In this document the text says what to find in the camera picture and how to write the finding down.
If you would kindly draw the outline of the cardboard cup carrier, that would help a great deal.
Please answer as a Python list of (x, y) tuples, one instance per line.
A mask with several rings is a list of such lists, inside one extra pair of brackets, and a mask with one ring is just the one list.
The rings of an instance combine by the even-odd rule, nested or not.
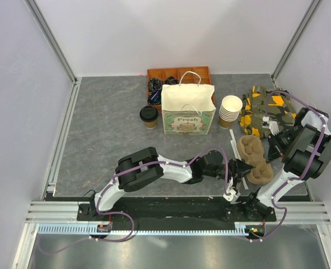
[(236, 148), (240, 157), (253, 168), (247, 175), (249, 182), (255, 185), (266, 185), (273, 178), (274, 173), (270, 163), (264, 157), (264, 147), (255, 135), (242, 136), (236, 143)]

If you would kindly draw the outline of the green printed paper bag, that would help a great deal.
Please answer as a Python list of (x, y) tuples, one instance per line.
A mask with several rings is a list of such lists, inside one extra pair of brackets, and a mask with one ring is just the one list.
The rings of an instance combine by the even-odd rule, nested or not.
[(163, 85), (161, 114), (164, 134), (207, 135), (215, 116), (215, 87), (186, 71), (176, 85)]

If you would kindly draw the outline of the brown paper coffee cup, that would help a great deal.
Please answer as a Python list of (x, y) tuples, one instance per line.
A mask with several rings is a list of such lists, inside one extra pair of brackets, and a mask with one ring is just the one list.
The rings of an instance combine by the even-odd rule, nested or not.
[(153, 129), (157, 126), (157, 119), (150, 121), (150, 122), (144, 122), (144, 126), (148, 129)]

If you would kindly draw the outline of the black plastic cup lid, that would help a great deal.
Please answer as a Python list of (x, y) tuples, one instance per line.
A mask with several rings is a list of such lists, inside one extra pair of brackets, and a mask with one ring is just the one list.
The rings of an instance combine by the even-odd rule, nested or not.
[(154, 122), (158, 119), (158, 110), (154, 106), (146, 105), (140, 110), (139, 117), (144, 122)]

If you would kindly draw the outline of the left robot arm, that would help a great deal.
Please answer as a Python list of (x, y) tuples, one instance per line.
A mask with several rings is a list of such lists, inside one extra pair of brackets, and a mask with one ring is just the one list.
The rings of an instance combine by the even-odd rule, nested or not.
[(96, 220), (104, 220), (126, 193), (138, 191), (162, 178), (181, 184), (198, 184), (205, 176), (223, 179), (222, 196), (234, 203), (240, 196), (236, 185), (253, 166), (240, 159), (228, 160), (221, 147), (206, 151), (186, 161), (175, 161), (159, 155), (154, 147), (148, 147), (119, 159), (108, 184), (91, 196), (90, 215)]

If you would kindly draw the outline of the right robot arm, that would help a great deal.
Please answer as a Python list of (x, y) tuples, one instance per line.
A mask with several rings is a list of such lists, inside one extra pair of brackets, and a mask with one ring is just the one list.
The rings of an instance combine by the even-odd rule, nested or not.
[(331, 161), (331, 132), (328, 114), (303, 107), (291, 129), (269, 136), (270, 149), (282, 157), (283, 167), (270, 183), (251, 193), (242, 207), (248, 220), (274, 211), (274, 203), (293, 187), (318, 178)]

